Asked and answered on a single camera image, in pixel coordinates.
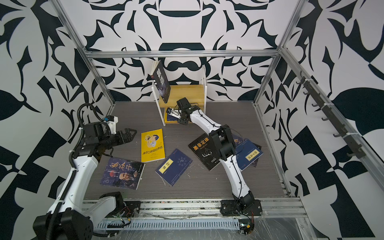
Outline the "yellow cartoon cover book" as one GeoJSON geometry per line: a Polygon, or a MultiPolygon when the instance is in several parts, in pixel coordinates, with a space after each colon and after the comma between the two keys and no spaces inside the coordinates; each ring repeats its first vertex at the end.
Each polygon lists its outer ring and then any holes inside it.
{"type": "Polygon", "coordinates": [[[141,162],[149,163],[165,157],[163,129],[141,133],[141,162]]]}

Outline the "purple Guiguzi portrait book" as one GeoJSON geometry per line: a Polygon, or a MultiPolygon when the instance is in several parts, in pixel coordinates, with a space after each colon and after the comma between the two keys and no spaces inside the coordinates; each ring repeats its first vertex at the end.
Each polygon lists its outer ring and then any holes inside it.
{"type": "Polygon", "coordinates": [[[110,158],[100,184],[137,190],[146,164],[120,158],[110,158]]]}

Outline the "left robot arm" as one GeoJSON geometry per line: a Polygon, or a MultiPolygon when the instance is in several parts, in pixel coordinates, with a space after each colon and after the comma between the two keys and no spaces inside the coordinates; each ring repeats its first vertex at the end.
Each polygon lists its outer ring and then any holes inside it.
{"type": "Polygon", "coordinates": [[[34,221],[38,240],[90,240],[96,225],[126,207],[121,193],[112,192],[83,211],[89,182],[105,151],[131,142],[137,134],[134,129],[116,131],[115,127],[115,121],[107,120],[80,126],[80,140],[69,156],[68,178],[48,212],[34,221]]]}

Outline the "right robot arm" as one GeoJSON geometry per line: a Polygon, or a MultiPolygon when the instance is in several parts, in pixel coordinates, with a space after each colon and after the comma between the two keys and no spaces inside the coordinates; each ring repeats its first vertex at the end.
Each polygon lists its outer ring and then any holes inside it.
{"type": "Polygon", "coordinates": [[[177,101],[179,114],[178,123],[187,125],[189,122],[199,126],[208,136],[209,142],[214,144],[214,150],[220,156],[220,163],[231,184],[234,197],[233,212],[243,212],[254,203],[254,195],[242,175],[237,162],[236,145],[231,128],[210,119],[197,105],[192,105],[187,98],[177,101]]]}

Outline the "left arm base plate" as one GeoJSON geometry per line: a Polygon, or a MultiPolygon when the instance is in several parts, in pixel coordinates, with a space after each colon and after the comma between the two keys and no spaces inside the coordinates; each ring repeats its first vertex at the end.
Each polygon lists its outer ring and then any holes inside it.
{"type": "Polygon", "coordinates": [[[135,214],[138,214],[140,212],[141,207],[141,201],[125,201],[125,204],[123,207],[118,207],[119,212],[116,213],[109,213],[106,217],[107,218],[130,218],[133,217],[135,214]]]}

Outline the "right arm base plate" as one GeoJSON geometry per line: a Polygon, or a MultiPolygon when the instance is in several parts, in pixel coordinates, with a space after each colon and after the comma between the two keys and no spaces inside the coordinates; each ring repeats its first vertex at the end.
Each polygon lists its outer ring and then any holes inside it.
{"type": "Polygon", "coordinates": [[[238,203],[235,200],[221,200],[220,213],[223,216],[261,216],[262,206],[259,200],[253,200],[248,205],[238,203]]]}

